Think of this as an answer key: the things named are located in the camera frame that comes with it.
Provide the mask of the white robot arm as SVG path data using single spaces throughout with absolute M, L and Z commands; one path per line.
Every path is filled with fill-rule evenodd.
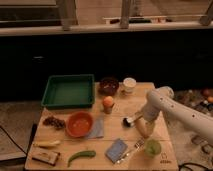
M 184 106 L 174 101 L 173 97 L 174 92 L 168 86 L 148 91 L 146 104 L 135 113 L 135 120 L 143 118 L 153 121 L 162 111 L 175 117 L 213 145 L 213 117 Z

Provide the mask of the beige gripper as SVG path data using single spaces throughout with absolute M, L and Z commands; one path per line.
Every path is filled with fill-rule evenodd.
M 140 118 L 135 121 L 135 127 L 142 137 L 149 138 L 154 131 L 155 122 L 146 121 L 144 118 Z

